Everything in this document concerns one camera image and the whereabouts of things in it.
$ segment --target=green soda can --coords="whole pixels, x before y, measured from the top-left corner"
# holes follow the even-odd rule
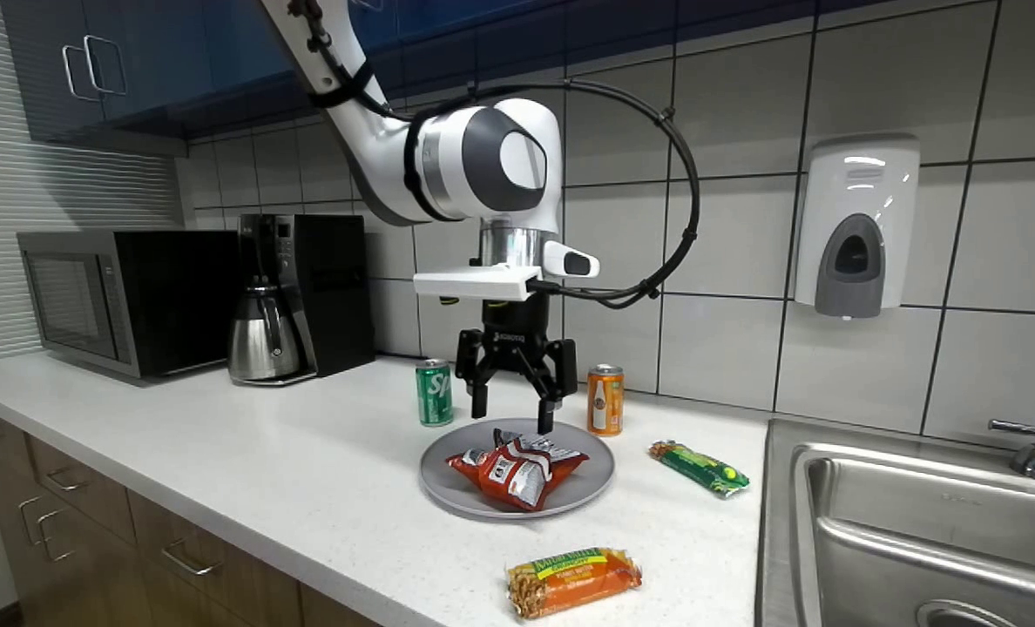
[[[423,359],[415,365],[415,397],[417,397],[423,425],[451,425],[454,423],[451,362]]]

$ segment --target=green candy bar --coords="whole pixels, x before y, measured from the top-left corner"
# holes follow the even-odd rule
[[[748,489],[748,475],[707,455],[707,453],[697,453],[676,438],[661,438],[647,449],[661,467],[691,477],[692,483],[713,492],[718,499],[735,499],[739,492]]]

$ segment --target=coffee maker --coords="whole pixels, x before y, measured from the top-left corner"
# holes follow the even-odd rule
[[[374,362],[365,230],[359,215],[242,215],[242,252],[247,280],[261,276],[279,288],[283,316],[295,330],[298,368],[288,381]]]

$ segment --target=orange soda can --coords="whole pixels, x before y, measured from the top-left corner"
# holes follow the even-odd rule
[[[587,430],[595,437],[621,437],[623,430],[623,368],[598,362],[587,381]]]

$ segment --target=plate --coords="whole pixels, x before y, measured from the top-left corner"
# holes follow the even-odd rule
[[[557,449],[581,449],[588,460],[553,496],[548,496],[545,507],[535,511],[484,500],[484,496],[466,477],[447,467],[447,455],[466,453],[466,449],[494,449],[494,438],[490,438],[494,430],[535,437],[533,419],[489,419],[489,423],[474,423],[455,433],[447,433],[417,460],[423,492],[442,507],[469,518],[523,524],[523,518],[552,518],[552,516],[576,511],[609,489],[609,477],[617,469],[613,449],[604,446],[591,433],[553,425],[548,438]]]

